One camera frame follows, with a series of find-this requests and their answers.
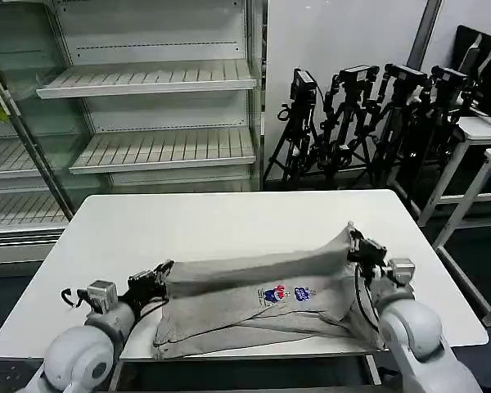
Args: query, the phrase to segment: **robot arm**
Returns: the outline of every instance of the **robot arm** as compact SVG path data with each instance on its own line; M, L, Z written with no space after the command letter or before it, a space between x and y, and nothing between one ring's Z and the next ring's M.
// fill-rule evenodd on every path
M120 297L112 282L95 281L87 290L78 290L81 301L76 305L67 298L70 290L64 290L66 303L78 307L84 300L92 312L84 326L66 330L51 343L42 366L22 393L88 393L103 383L142 318L142 309L153 299L162 300L155 308L167 302L163 276L172 264L168 261L130 277L129 289Z
M384 247L364 239L352 226L350 232L350 259L360 265L370 289L380 315L378 330L399 365L404 393L481 392L445 340L437 313L414 299L409 286L414 264L410 260L386 263Z

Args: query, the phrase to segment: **empty shelf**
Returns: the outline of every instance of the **empty shelf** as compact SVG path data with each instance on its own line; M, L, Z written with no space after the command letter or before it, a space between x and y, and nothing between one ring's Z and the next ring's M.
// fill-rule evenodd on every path
M244 90L255 86L256 80L243 59L166 61L72 66L36 92L40 98L65 98Z
M53 169L68 165L69 151L77 135L41 137L40 143L47 151L47 160ZM0 178L34 178L40 176L29 153L19 138L0 138Z
M256 160L247 127L99 133L72 174L248 165Z
M38 170L19 138L0 139L0 178L30 178Z
M0 228L64 228L66 223L50 192L0 195Z

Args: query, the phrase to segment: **gray sweatpants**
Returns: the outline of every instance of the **gray sweatpants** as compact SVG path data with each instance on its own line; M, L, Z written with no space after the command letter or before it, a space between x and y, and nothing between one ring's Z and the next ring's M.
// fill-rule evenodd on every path
M357 337L381 347L355 300L349 233L313 251L175 262L154 341L161 359L295 341ZM366 314L373 318L360 279Z

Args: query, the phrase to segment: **tripod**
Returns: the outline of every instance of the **tripod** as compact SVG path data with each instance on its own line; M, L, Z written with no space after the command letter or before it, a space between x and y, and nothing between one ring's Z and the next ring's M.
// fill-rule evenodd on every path
M328 93L329 97L324 100L324 112L326 112L327 119L321 123L321 129L323 130L321 143L327 147L328 154L327 161L325 163L322 162L319 167L323 167L327 178L333 178L339 170L347 168L353 161L353 156L365 164L366 171L370 177L372 176L369 166L371 157L367 146L367 137L376 125L372 122L372 125L367 127L365 122L367 113L372 113L372 120L374 120L376 118L374 114L380 111L379 106L370 99L372 86L379 70L380 68L377 66L368 67L361 65L342 70L333 77L331 91ZM340 84L343 84L345 101L334 112L332 97L338 93ZM342 121L337 138L335 141L330 142L332 130L338 125L341 116ZM349 126L355 118L357 124L354 134L357 138L346 145ZM356 152L360 145L363 147L363 157Z
M417 188L421 168L429 154L434 153L441 168L445 166L451 154L448 149L449 141L458 132L457 122L461 114L460 111L451 113L451 109L468 83L467 76L455 70L436 66L431 72L437 97L433 104L425 103L414 114L416 119L411 130L412 136L404 155L404 167L412 174L406 201L409 205Z
M372 161L372 168L375 171L375 182L373 183L375 187L384 187L386 185L390 172L398 158L403 138L407 132L404 128L407 128L414 108L414 105L408 106L409 99L419 86L425 87L428 82L427 75L423 72L405 65L388 64L385 66L379 97L385 95L390 78L395 78L394 91L391 101L381 112L381 120L388 113L390 115L385 122L380 141L376 144L376 152ZM424 95L421 100L426 96L426 93L427 90L423 92Z
M311 134L318 140L314 127L313 116L317 100L317 84L307 71L296 68L291 84L291 107L282 105L277 118L287 122L286 127L278 141L273 155L269 158L268 168L264 174L264 184L269 173L276 164L283 170L282 183L285 187L295 188L302 175L309 171L312 164L309 161L309 145ZM278 160L278 155L284 143L289 143L286 163Z

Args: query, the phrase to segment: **white desk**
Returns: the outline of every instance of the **white desk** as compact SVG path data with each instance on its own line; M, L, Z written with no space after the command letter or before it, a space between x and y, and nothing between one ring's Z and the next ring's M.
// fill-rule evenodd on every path
M349 220L367 237L417 266L417 299L441 317L451 346L485 344L488 335L430 244L391 192L254 192L91 196L79 209L0 329L0 359L42 358L59 333L80 325L88 307L70 309L66 287L96 279L127 289L129 275L166 259L204 260L313 249ZM124 360L151 359L160 312L135 327ZM370 349L355 340L302 341L226 350L205 357L351 355Z
M424 209L420 211L420 209L413 207L417 211L418 225L421 227L426 225L437 205L456 204L463 199L463 195L444 195L444 192L469 147L491 145L491 118L485 116L462 117L458 126L464 133L464 142L459 143L455 149ZM475 201L491 201L491 193L480 194Z

